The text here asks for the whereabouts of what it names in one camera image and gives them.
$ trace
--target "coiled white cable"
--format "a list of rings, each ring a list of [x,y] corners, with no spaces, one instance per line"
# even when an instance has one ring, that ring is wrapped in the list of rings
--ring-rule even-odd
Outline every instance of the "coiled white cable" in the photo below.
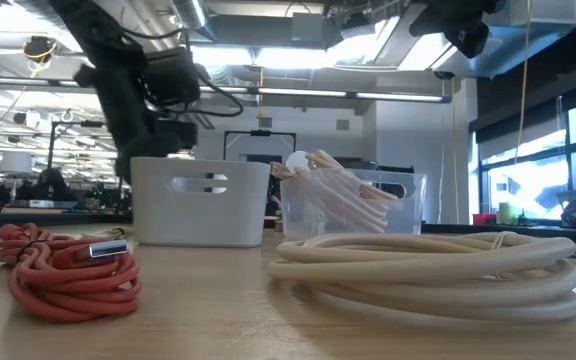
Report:
[[[279,245],[278,279],[347,300],[451,318],[545,322],[576,315],[566,238],[332,234]]]

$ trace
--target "clear plastic container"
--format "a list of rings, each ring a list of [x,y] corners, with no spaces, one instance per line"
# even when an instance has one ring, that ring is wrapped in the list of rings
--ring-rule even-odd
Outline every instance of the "clear plastic container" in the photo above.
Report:
[[[315,169],[280,186],[289,240],[332,233],[421,232],[425,175]]]

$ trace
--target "table surface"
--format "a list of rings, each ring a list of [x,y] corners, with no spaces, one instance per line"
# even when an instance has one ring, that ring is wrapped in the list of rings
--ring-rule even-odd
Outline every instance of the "table surface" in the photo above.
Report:
[[[80,324],[28,315],[8,294],[10,270],[0,266],[0,359],[576,359],[576,319],[420,319],[273,282],[264,266],[280,241],[266,232],[261,249],[136,246],[139,310]]]

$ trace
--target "coiled red cable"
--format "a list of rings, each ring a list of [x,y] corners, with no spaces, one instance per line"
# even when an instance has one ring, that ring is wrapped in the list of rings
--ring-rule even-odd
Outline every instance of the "coiled red cable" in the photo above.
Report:
[[[75,240],[34,224],[5,225],[0,228],[0,239],[0,262],[15,265],[8,289],[31,313],[50,320],[81,322],[137,310],[141,283],[132,255],[109,256],[101,263],[75,257],[79,249],[112,239]]]

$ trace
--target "white plastic bin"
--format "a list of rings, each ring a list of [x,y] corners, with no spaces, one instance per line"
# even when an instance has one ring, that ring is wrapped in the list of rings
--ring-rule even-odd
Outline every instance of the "white plastic bin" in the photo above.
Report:
[[[281,182],[284,235],[421,232],[426,176],[372,170],[315,169]],[[399,193],[374,200],[367,186]]]
[[[133,158],[135,238],[144,244],[261,244],[270,166]]]

